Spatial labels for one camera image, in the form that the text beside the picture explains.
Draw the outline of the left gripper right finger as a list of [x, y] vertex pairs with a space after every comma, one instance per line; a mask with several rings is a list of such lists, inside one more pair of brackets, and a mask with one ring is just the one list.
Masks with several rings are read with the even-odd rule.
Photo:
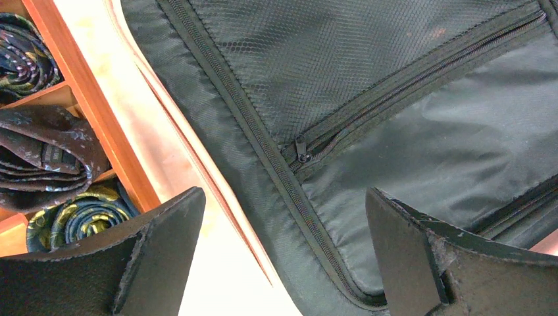
[[366, 212], [391, 315], [556, 315], [557, 258], [472, 234], [370, 188]]

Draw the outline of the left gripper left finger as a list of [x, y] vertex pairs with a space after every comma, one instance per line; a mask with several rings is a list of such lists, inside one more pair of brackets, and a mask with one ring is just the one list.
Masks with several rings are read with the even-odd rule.
[[2, 315], [177, 315], [206, 196], [198, 187], [51, 253], [1, 259]]

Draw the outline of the pink suitcase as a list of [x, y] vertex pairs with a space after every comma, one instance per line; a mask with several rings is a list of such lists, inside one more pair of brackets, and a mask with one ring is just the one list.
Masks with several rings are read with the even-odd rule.
[[140, 70], [303, 315], [391, 315], [370, 188], [532, 251], [557, 231], [556, 1], [121, 1]]

